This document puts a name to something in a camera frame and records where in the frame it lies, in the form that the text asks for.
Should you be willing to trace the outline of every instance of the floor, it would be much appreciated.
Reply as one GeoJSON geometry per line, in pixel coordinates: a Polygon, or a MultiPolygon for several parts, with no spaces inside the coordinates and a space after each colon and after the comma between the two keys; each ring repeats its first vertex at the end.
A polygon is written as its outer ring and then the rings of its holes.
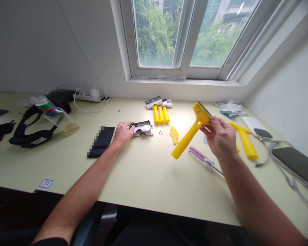
{"type": "MultiPolygon", "coordinates": [[[[60,194],[44,191],[27,193],[0,188],[0,231],[40,228],[61,198],[60,194]]],[[[116,207],[115,204],[106,204],[93,245],[104,245],[105,237],[116,221],[116,207]]],[[[233,229],[237,228],[208,222],[210,245],[232,246],[233,229]]]]}

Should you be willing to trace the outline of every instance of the hand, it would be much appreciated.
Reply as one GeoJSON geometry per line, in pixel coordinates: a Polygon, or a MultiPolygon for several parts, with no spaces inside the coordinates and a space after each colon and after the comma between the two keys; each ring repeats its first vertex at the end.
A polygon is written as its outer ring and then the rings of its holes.
{"type": "Polygon", "coordinates": [[[132,126],[129,130],[127,130],[127,127],[133,123],[133,121],[120,122],[116,127],[115,136],[112,144],[114,143],[120,147],[123,147],[124,144],[129,142],[133,135],[135,126],[132,126]]]}
{"type": "Polygon", "coordinates": [[[234,127],[216,116],[212,116],[210,122],[211,126],[203,125],[200,129],[206,135],[212,153],[217,158],[237,154],[234,127]]]}

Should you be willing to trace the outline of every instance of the yellow plastic part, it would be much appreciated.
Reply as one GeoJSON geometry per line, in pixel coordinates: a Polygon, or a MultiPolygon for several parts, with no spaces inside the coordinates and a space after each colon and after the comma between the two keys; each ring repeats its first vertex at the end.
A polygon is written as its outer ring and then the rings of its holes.
{"type": "Polygon", "coordinates": [[[153,110],[154,110],[154,123],[155,124],[159,124],[159,120],[158,120],[158,111],[157,111],[157,105],[155,104],[153,106],[153,110]]]}
{"type": "Polygon", "coordinates": [[[171,155],[176,159],[179,159],[201,126],[204,124],[210,125],[211,114],[201,105],[200,102],[195,103],[193,109],[196,114],[196,121],[172,152],[171,155]]]}
{"type": "Polygon", "coordinates": [[[158,106],[158,121],[160,124],[164,124],[164,116],[163,116],[163,111],[162,111],[162,105],[158,106]]]}
{"type": "Polygon", "coordinates": [[[179,142],[179,133],[177,130],[172,126],[170,130],[170,136],[174,139],[174,144],[177,144],[179,142]]]}
{"type": "Polygon", "coordinates": [[[170,122],[167,107],[162,107],[163,108],[163,116],[164,116],[164,123],[168,124],[170,122]]]}
{"type": "Polygon", "coordinates": [[[249,159],[258,159],[259,156],[256,152],[256,149],[253,147],[249,137],[247,136],[247,133],[252,132],[249,129],[236,125],[233,122],[229,122],[229,124],[232,125],[239,132],[247,157],[249,159]]]}

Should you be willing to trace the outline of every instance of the power strip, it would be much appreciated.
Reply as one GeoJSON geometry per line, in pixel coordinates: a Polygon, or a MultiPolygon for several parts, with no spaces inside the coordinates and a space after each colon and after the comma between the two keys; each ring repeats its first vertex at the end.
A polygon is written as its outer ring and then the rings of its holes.
{"type": "Polygon", "coordinates": [[[94,101],[94,102],[100,102],[101,101],[100,97],[83,96],[83,95],[75,95],[75,94],[73,94],[73,98],[85,100],[85,101],[94,101]]]}

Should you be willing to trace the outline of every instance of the tree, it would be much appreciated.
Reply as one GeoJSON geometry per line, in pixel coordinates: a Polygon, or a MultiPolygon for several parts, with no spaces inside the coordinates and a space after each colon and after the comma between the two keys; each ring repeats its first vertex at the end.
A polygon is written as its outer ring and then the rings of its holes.
{"type": "MultiPolygon", "coordinates": [[[[203,18],[192,66],[222,66],[244,26],[229,30],[223,21],[214,23],[217,10],[210,8],[212,1],[209,0],[203,18]]],[[[169,12],[164,15],[154,0],[134,2],[140,66],[171,67],[183,0],[171,0],[169,12]]]]}

